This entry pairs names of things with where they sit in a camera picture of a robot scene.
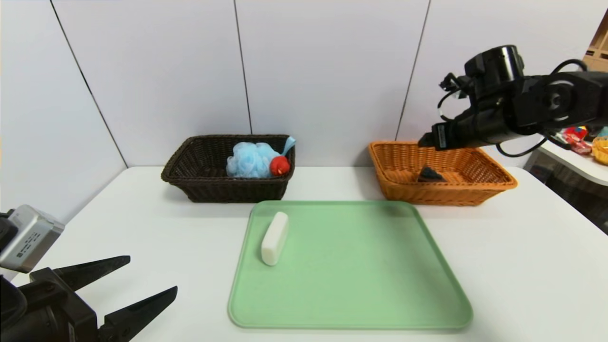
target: soap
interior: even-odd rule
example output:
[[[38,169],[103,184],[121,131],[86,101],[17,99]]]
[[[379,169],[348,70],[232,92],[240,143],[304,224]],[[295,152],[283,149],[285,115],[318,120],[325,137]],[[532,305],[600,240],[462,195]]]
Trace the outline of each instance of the soap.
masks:
[[[285,240],[287,239],[287,230],[289,226],[289,217],[284,212],[277,212],[268,226],[266,235],[262,240],[262,261],[269,266],[274,266],[281,256]]]

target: cable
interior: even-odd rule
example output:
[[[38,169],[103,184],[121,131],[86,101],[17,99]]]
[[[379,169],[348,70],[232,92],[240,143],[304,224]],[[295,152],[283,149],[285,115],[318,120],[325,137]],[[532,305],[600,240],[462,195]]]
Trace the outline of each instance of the cable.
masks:
[[[580,66],[583,71],[588,70],[587,63],[583,62],[582,60],[572,59],[572,60],[566,60],[566,61],[563,61],[562,63],[560,63],[557,67],[555,67],[555,69],[553,71],[551,71],[551,75],[559,72],[561,69],[564,68],[564,66],[567,66],[570,64],[576,64],[576,65]]]
[[[455,94],[456,92],[461,91],[462,89],[465,89],[466,87],[468,87],[471,82],[473,82],[473,78],[471,78],[470,80],[468,80],[463,86],[459,86],[458,88],[452,90],[451,92],[447,93],[444,97],[441,98],[441,100],[439,100],[439,103],[437,104],[437,111],[439,112],[439,117],[442,118],[444,121],[451,121],[452,119],[450,119],[449,117],[446,117],[443,115],[443,112],[441,111],[441,105],[443,104],[443,101],[445,101],[448,97],[450,97],[451,95]]]
[[[543,140],[541,140],[538,144],[532,146],[532,148],[523,151],[522,153],[518,153],[516,155],[512,155],[509,154],[507,152],[505,152],[502,147],[500,146],[500,144],[496,144],[496,149],[498,150],[498,152],[500,152],[501,155],[503,156],[507,156],[507,157],[511,157],[511,158],[517,158],[517,157],[522,157],[527,155],[528,153],[534,151],[535,149],[539,148],[542,144],[544,144],[547,141],[547,138],[543,138]]]

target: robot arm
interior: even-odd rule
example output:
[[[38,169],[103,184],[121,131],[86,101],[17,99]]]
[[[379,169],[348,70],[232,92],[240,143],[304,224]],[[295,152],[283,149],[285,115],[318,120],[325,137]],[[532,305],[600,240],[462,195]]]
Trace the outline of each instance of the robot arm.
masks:
[[[559,72],[568,64],[584,71]],[[438,104],[444,122],[433,125],[418,145],[437,150],[496,145],[506,154],[500,143],[521,136],[540,133],[542,142],[559,144],[553,135],[562,128],[608,125],[608,73],[586,69],[583,62],[568,60],[550,75],[524,76],[515,46],[482,52],[466,62],[465,76],[448,74],[440,84],[449,91]],[[468,96],[471,106],[448,119],[441,104],[456,92],[460,98]]]
[[[49,214],[22,205],[0,213],[0,267],[29,273],[63,232],[64,224]],[[97,314],[76,291],[125,266],[129,256],[43,268],[30,273],[30,283],[15,287],[0,276],[1,340],[28,342],[127,342],[176,298],[178,287],[105,316]]]

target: red ball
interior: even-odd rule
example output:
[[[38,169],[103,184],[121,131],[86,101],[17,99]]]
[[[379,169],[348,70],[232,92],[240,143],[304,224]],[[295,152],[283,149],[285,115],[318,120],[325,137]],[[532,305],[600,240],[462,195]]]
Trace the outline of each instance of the red ball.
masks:
[[[289,161],[286,156],[276,156],[270,161],[270,173],[273,176],[282,176],[289,172]]]

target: green tray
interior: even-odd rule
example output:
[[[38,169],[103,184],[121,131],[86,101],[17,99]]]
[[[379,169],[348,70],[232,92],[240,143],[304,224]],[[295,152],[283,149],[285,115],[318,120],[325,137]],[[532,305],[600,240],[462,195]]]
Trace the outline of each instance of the green tray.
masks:
[[[289,232],[270,267],[260,246],[277,211]],[[228,313],[237,326],[283,329],[458,329],[473,317],[418,211],[397,201],[258,203]]]

